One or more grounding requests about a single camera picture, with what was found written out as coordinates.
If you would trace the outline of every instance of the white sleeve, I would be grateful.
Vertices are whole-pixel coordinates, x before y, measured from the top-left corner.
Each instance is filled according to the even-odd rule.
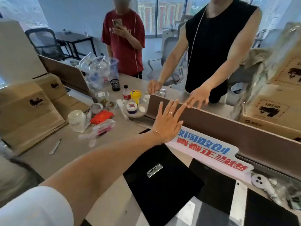
[[[57,190],[38,186],[0,209],[0,225],[73,226],[70,204]]]

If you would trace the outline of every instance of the plastic bottle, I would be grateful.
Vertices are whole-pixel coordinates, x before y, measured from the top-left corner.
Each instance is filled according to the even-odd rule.
[[[131,99],[131,92],[130,90],[128,89],[128,85],[124,85],[124,91],[123,91],[123,98],[125,100],[130,100]]]

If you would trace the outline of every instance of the red packet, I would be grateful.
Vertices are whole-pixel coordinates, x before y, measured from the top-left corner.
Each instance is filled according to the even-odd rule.
[[[112,116],[114,116],[113,113],[103,110],[99,114],[96,114],[91,120],[90,123],[92,124],[100,124],[101,122],[104,122],[106,119],[110,119]]]

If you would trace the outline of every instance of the white sign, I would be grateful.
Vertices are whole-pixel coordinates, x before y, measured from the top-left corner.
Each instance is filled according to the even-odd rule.
[[[239,173],[247,173],[254,169],[251,164],[235,157],[238,152],[237,147],[184,126],[182,126],[177,137],[168,142],[167,145],[171,147],[179,146],[179,148],[176,147],[177,150],[199,161],[204,161],[204,156],[211,158],[216,160],[218,164],[236,169]]]

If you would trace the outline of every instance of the chair armrest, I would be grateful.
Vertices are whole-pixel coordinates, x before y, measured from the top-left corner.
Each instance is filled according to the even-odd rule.
[[[152,68],[152,66],[151,66],[151,62],[152,61],[156,61],[156,60],[160,60],[160,59],[153,59],[153,60],[149,60],[148,61],[148,65],[149,65],[149,67],[153,70],[153,68]]]

